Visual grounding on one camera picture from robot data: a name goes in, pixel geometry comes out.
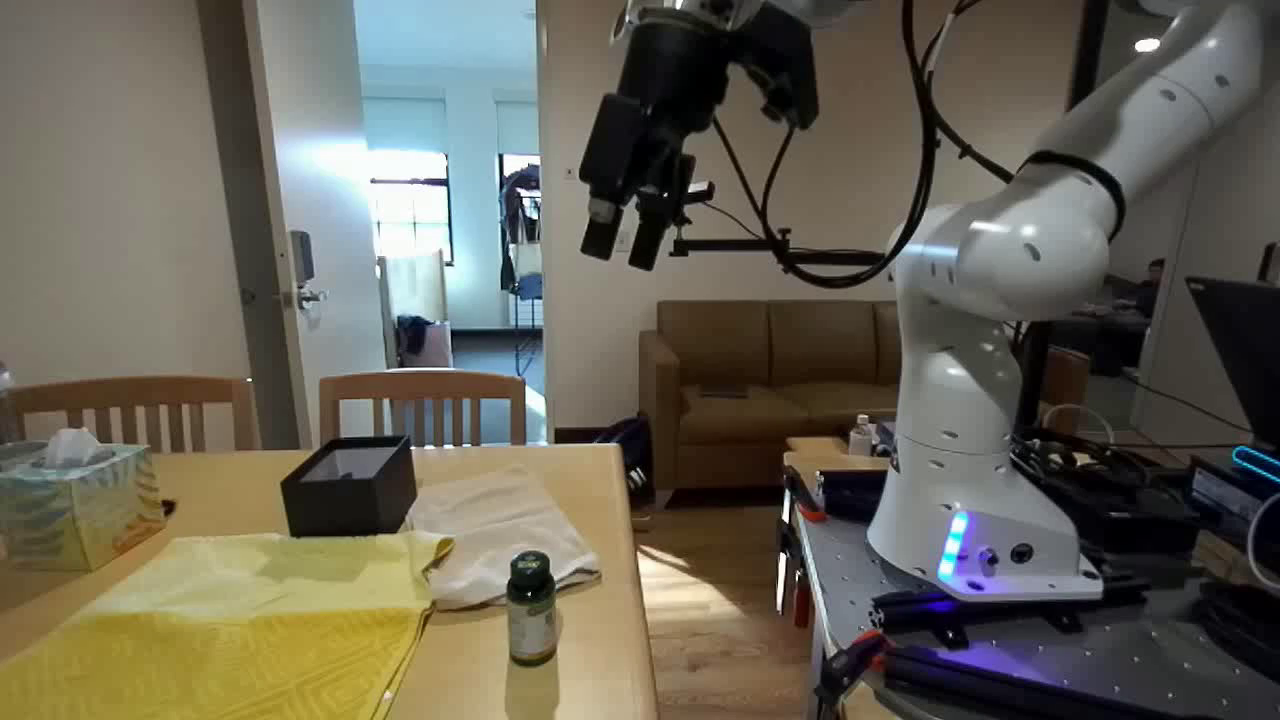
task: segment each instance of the wooden floor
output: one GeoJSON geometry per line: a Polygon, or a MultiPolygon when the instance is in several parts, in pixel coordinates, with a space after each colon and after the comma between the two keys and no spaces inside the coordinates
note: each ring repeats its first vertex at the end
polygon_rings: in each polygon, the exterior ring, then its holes
{"type": "Polygon", "coordinates": [[[799,720],[807,633],[772,618],[775,506],[638,517],[666,720],[799,720]]]}

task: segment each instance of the glass bottle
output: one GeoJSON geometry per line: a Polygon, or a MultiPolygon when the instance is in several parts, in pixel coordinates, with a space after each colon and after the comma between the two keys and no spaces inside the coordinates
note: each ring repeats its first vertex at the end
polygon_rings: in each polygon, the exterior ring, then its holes
{"type": "Polygon", "coordinates": [[[510,576],[510,652],[514,666],[556,656],[556,579],[545,553],[519,553],[510,576]]]}

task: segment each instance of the brown sofa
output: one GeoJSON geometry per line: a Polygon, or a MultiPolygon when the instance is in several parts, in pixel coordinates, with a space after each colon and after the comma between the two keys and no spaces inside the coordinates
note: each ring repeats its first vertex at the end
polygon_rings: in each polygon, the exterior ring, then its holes
{"type": "Polygon", "coordinates": [[[654,481],[662,492],[775,486],[788,435],[891,418],[895,373],[883,301],[662,301],[640,337],[654,481]]]}

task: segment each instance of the white cloth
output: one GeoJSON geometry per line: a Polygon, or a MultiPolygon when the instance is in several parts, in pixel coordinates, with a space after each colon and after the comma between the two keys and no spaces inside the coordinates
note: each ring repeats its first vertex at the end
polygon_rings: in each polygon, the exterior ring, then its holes
{"type": "Polygon", "coordinates": [[[433,573],[439,608],[504,599],[519,553],[545,553],[560,588],[599,576],[595,553],[531,473],[483,473],[422,488],[406,529],[453,541],[433,573]]]}

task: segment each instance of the bottle cap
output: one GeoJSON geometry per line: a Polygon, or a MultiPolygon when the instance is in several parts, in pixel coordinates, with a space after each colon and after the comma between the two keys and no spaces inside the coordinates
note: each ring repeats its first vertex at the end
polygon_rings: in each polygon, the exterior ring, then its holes
{"type": "Polygon", "coordinates": [[[538,595],[538,593],[547,593],[553,583],[556,583],[553,559],[545,553],[519,553],[514,559],[510,593],[538,595]]]}

